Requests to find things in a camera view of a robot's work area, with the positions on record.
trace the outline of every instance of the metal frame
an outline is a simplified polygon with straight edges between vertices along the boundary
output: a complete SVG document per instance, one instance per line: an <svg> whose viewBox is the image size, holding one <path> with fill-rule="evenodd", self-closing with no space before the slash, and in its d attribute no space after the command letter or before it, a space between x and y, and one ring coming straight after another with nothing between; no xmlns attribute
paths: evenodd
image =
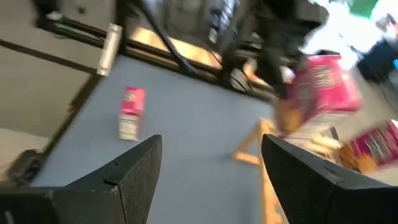
<svg viewBox="0 0 398 224"><path fill-rule="evenodd" d="M129 9L131 6L138 11L141 11L145 15L146 19L149 21L154 32L159 35L162 39L164 45L168 48L169 52L157 49L150 45L142 44L134 40L128 39L128 24L127 18ZM194 62L192 60L187 60L183 58L175 49L165 31L155 22L153 15L150 13L146 4L142 0L115 0L115 12L114 12L114 23L122 27L121 40L119 45L118 54L124 55L130 58L138 59L158 67L166 68L168 70L186 75L191 78L202 80L207 83L214 85L219 85L225 89L244 94L247 96L255 97L260 100L268 101L270 97L273 96L273 89L257 85L256 83L248 80L249 89L246 91L234 88L231 84L230 72L224 69L217 69L204 65L202 63ZM244 7L243 12L247 12L247 7ZM102 48L104 44L104 38L106 37L106 32L95 27L91 27L82 24L77 21L73 21L68 18L64 18L62 21L54 22L48 19L41 19L41 23L37 23L37 27L54 34L65 36L69 39L77 40L94 47ZM237 19L233 19L233 24L231 26L236 26L239 22ZM65 27L70 27L73 29L80 30L87 33L84 35L81 33L74 32Z"/></svg>
<svg viewBox="0 0 398 224"><path fill-rule="evenodd" d="M146 16L154 31L162 39L164 45L168 48L169 52L165 52L150 45L145 45L140 42L127 39L126 21L128 16L128 9L131 4L133 4L137 10L140 10ZM72 121L76 118L77 114L82 109L86 100L90 97L90 95L101 82L101 80L103 78L106 78L112 66L112 61L115 57L117 57L117 55L125 55L130 58L138 59L162 68L166 68L168 70L175 71L177 73L181 73L182 75L186 75L197 80L202 80L213 85L222 86L223 88L234 91L236 93L258 98L260 100L269 100L269 98L273 96L272 89L264 89L263 86L258 86L255 83L253 83L253 85L248 83L250 84L250 92L236 89L232 86L229 80L230 72L228 73L225 72L223 69L219 70L217 68L206 66L204 64L183 58L176 51L175 47L166 36L165 32L158 26L158 24L156 24L152 14L149 12L149 9L142 2L142 0L116 0L114 23L120 29L118 28L118 31L116 32L117 34L110 34L108 32L107 36L106 31L97 29L95 27L91 27L68 18L64 18L61 21L51 21L44 18L41 13L38 13L38 18L36 21L37 28L52 32L54 34L62 35L69 39L77 40L79 42L92 45L94 47L104 47L103 56L99 62L98 69L90 68L79 63L71 62L69 60L58 58L53 55L29 49L27 47L23 47L0 39L0 45L8 49L15 50L23 54L32 55L37 58L58 63L60 65L74 68L76 70L90 74L89 79L87 79L86 83L81 87L80 91L75 95L74 99L70 103L68 107L67 118L64 120L58 131L53 135L52 139L46 145L44 151L41 153L35 152L34 158L29 155L27 157L24 156L25 152L23 152L20 155L20 157L22 156L23 159L20 159L18 157L12 163L10 170L14 169L15 171L17 171L15 173L18 174L17 177L14 179L14 182L16 182L16 184L29 184L29 180L25 181L23 176L25 172L30 172L30 170L33 169L33 166L35 165L29 162L29 160L32 161L33 159L38 159L40 166L42 166L42 164L47 160L48 156L56 148L59 140L66 133ZM82 31L87 35L74 32L68 29L68 27ZM110 48L109 44L106 43L107 39L112 39L113 41L113 43L111 44L112 47ZM246 56L247 55L245 54L242 54L240 56L237 55L237 57ZM37 168L37 165L34 168L36 169L34 172L35 176L39 172L40 168Z"/></svg>

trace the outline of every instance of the blue object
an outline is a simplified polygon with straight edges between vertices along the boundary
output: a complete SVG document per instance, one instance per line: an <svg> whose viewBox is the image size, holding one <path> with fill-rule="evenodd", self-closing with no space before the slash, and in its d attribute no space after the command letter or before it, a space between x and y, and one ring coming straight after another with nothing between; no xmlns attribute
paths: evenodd
<svg viewBox="0 0 398 224"><path fill-rule="evenodd" d="M392 65L394 66L394 69L398 69L398 59L393 60Z"/></svg>

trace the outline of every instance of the gray floor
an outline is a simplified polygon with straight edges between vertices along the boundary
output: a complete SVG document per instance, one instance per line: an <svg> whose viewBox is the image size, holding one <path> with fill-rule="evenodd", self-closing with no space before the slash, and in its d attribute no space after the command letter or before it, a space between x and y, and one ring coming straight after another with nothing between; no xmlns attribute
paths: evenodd
<svg viewBox="0 0 398 224"><path fill-rule="evenodd" d="M112 2L109 0L98 2L96 2L97 0L80 1L66 2L63 7L64 12L73 19L105 29L111 18ZM88 6L87 15L82 16L76 12L75 5L79 4ZM96 67L101 52L100 49L68 39L57 39L52 34L37 30L32 27L33 18L34 14L28 1L2 0L0 2L0 39L41 50L83 65ZM8 151L12 150L13 152L44 146L46 140L51 138L63 121L69 101L87 78L87 74L3 48L0 48L0 71L0 105L2 105L0 110L0 128L2 128L0 131L0 145L13 145L13 147L6 147ZM370 128L382 119L398 118L396 113L386 103L383 94L377 86L368 86L360 75L356 74L355 76L363 92L365 104L364 109L358 114L349 121L338 125L339 134L343 139L348 139L350 136ZM195 161L194 163L198 165L200 156L189 159ZM8 162L10 161L0 161L0 166ZM228 175L225 176L226 179L235 178L233 175L235 170L236 172L245 172L241 171L241 169L247 169L241 165L231 166L230 168L222 168L221 165L219 168L231 169L228 171ZM200 184L205 182L221 181L224 184L227 183L226 180L211 179L200 175L204 174L197 173L198 180L202 180L202 182L187 184L194 184L200 187ZM231 187L232 191L236 191L235 198L232 197L231 201L228 201L228 203L233 205L233 212L239 209L239 211L244 210L251 213L252 208L250 206L252 205L249 202L241 202L250 200L252 195L247 195L249 193L240 191L240 188L255 188L255 186L251 184L245 186L246 184L243 182L238 187ZM172 194L173 189L167 190L167 194ZM221 189L219 192L214 190L207 197L203 197L203 194L203 192L197 191L194 192L192 198L186 199L200 200L201 206L198 207L198 210L189 211L189 213L192 213L192 217L196 217L198 220L200 220L200 217L196 215L200 214L200 209L207 210L208 213L217 213L217 208L220 205L216 204L216 207L206 207L204 206L207 205L205 199L218 198L222 191ZM220 222L216 219L210 223Z"/></svg>
<svg viewBox="0 0 398 224"><path fill-rule="evenodd" d="M90 96L33 185L67 185L137 144L118 136L126 85L146 90L141 140L163 139L148 223L260 223L257 167L231 153L260 117L272 118L272 106L126 57Z"/></svg>

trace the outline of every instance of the metal bar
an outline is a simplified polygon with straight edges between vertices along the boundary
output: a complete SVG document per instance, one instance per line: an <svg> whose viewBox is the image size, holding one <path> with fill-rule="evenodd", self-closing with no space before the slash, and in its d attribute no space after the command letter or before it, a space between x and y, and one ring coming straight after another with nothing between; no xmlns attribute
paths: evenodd
<svg viewBox="0 0 398 224"><path fill-rule="evenodd" d="M15 50L16 52L22 53L22 54L27 54L39 59L43 59L49 62L57 63L59 65L72 68L81 72L86 72L86 73L94 73L95 69L88 67L86 65L82 65L76 62L72 62L70 60L60 58L54 55L46 54L44 52L40 52L38 50L30 49L28 47L24 47L21 45L13 44L11 42L5 41L0 39L0 46L5 47L10 50Z"/></svg>
<svg viewBox="0 0 398 224"><path fill-rule="evenodd" d="M68 27L71 27L74 29L78 29L80 31L86 32L86 33L91 34L96 37L102 37L102 38L106 37L106 32L104 30L101 30L101 29L98 29L98 28L95 28L95 27L92 27L92 26L89 26L86 24L82 24L81 22L71 20L67 17L64 17L60 21L60 23L62 25L65 25L65 26L68 26Z"/></svg>
<svg viewBox="0 0 398 224"><path fill-rule="evenodd" d="M108 34L106 35L106 40L97 68L98 75L109 75L114 63L114 59L119 52L121 33L121 27L115 24L109 25Z"/></svg>
<svg viewBox="0 0 398 224"><path fill-rule="evenodd" d="M82 88L80 88L80 91L76 94L69 105L69 114L67 118L61 124L57 132L52 136L51 141L49 141L43 151L45 160L56 148L62 136L68 131L72 121L76 118L77 114L80 112L81 108L86 103L94 89L98 86L102 78L102 75L97 75L94 73L90 75L90 78L87 80L87 82L82 86Z"/></svg>
<svg viewBox="0 0 398 224"><path fill-rule="evenodd" d="M40 26L39 28L52 32L54 34L58 34L58 35L62 35L64 37L67 37L69 39L72 40L77 40L79 42L82 42L84 44L88 44L94 47L99 47L102 48L103 47L103 40L100 39L96 39L96 38L92 38L92 37L88 37L87 35L83 35L83 34L79 34L76 32L72 32L68 29L64 29L61 27L57 27L55 24L51 23L51 24L46 24L45 26Z"/></svg>
<svg viewBox="0 0 398 224"><path fill-rule="evenodd" d="M137 41L134 41L134 40L128 40L127 46L135 48L135 49L139 49L139 50L144 50L146 52L149 52L150 54L154 54L156 56L160 56L160 57L163 57L163 58L166 58L166 59L173 60L173 57L171 56L171 54L169 52L166 52L164 50L161 50L161 49L158 49L156 47L152 47L150 45L143 44L143 43L140 43L140 42L137 42ZM189 59L187 59L187 60L188 60L188 62L191 65L193 65L195 68L198 68L200 70L204 70L206 72L210 72L210 73L213 73L213 74L217 74L217 73L220 72L220 70L217 69L217 68L204 65L204 64L196 62L194 60L189 60Z"/></svg>
<svg viewBox="0 0 398 224"><path fill-rule="evenodd" d="M127 16L129 3L127 0L115 0L114 23L122 28L118 54L125 54L127 50Z"/></svg>
<svg viewBox="0 0 398 224"><path fill-rule="evenodd" d="M139 52L135 52L135 51L127 51L126 56L129 58L138 59L140 61L149 63L151 65L155 65L157 67L161 67L161 68L165 68L167 70L171 70L173 72L177 72L182 75L186 75L185 73L180 72L180 69L178 68L178 65L176 63L169 63L169 62L157 60L149 55L143 55L143 54L140 54ZM201 81L207 82L212 85L220 86L220 83L215 78L214 79L205 78L204 76L201 76L201 75L191 76L190 78L194 78L196 80L201 80ZM258 88L258 91L252 91L252 92L245 92L242 90L238 90L238 89L233 88L232 86L221 86L221 87L223 87L227 90L233 91L235 93L250 96L250 97L256 98L258 100L262 100L262 101L270 101L273 97L272 90L271 91L265 90L263 86L261 86L261 88Z"/></svg>

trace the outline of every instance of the white label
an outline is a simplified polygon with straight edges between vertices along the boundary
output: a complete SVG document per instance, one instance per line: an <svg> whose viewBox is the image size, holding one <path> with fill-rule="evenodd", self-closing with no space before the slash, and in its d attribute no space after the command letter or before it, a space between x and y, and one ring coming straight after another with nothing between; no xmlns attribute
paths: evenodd
<svg viewBox="0 0 398 224"><path fill-rule="evenodd" d="M336 85L329 66L318 66L311 69L315 78L315 88L332 88Z"/></svg>
<svg viewBox="0 0 398 224"><path fill-rule="evenodd" d="M137 116L121 115L119 117L119 137L138 141L138 121Z"/></svg>

